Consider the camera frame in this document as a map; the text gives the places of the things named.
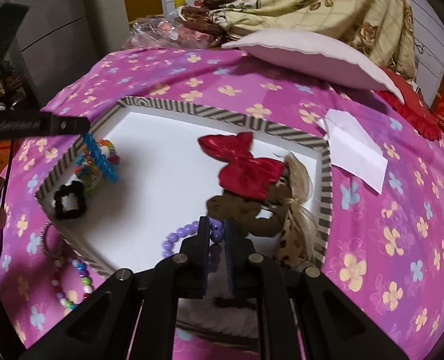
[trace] beige floral blanket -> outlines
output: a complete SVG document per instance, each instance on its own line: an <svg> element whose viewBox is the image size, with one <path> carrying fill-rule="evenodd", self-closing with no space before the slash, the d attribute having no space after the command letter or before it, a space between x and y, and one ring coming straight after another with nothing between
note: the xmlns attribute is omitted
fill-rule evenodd
<svg viewBox="0 0 444 360"><path fill-rule="evenodd" d="M319 32L342 40L379 66L414 78L410 0L205 0L208 18L233 39L266 28Z"/></svg>

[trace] red fabric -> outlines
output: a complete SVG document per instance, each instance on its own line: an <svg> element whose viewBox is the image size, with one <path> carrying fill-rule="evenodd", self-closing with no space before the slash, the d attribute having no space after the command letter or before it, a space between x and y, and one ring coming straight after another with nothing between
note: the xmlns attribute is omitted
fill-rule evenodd
<svg viewBox="0 0 444 360"><path fill-rule="evenodd" d="M248 199L265 200L267 187L282 175L284 163L271 158L254 158L249 152L254 136L206 135L198 139L209 156L228 162L219 173L220 186Z"/></svg>
<svg viewBox="0 0 444 360"><path fill-rule="evenodd" d="M429 140L440 139L440 129L437 120L430 113L427 105L420 99L420 96L414 92L412 87L405 79L390 69L382 67L385 73L394 82L395 86L401 91L405 104L391 92L377 91L376 93L382 97L393 109L396 110L408 123L416 129L422 137Z"/></svg>

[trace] pink pillow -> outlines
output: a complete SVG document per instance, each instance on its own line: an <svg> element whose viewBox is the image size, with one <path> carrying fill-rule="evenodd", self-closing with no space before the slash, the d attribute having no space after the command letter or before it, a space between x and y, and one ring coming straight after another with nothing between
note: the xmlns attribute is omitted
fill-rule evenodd
<svg viewBox="0 0 444 360"><path fill-rule="evenodd" d="M263 61L348 88L390 91L405 103L389 76L368 57L316 32L263 30L222 47L241 48Z"/></svg>

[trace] white paper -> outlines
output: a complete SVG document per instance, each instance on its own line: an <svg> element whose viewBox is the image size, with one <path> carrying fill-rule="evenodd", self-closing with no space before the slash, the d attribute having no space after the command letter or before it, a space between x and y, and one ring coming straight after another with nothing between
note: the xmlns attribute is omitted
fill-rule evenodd
<svg viewBox="0 0 444 360"><path fill-rule="evenodd" d="M382 193L388 161L357 119L348 112L329 109L317 124L327 133L332 165L361 178Z"/></svg>

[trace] screw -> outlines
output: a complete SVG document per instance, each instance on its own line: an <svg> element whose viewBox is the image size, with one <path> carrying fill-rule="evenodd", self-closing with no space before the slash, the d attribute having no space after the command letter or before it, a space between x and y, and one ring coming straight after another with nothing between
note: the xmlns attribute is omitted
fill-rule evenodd
<svg viewBox="0 0 444 360"><path fill-rule="evenodd" d="M115 272L115 277L121 281L127 280L130 276L132 276L132 272L127 268L122 268Z"/></svg>
<svg viewBox="0 0 444 360"><path fill-rule="evenodd" d="M186 254L183 253L177 253L175 256L172 257L173 262L176 264L183 264L188 261L188 257Z"/></svg>
<svg viewBox="0 0 444 360"><path fill-rule="evenodd" d="M318 278L318 276L320 276L320 270L316 267L316 266L309 266L306 270L305 270L305 274L312 279L316 279Z"/></svg>
<svg viewBox="0 0 444 360"><path fill-rule="evenodd" d="M249 256L249 261L254 264L260 264L264 260L264 257L258 253L252 253Z"/></svg>

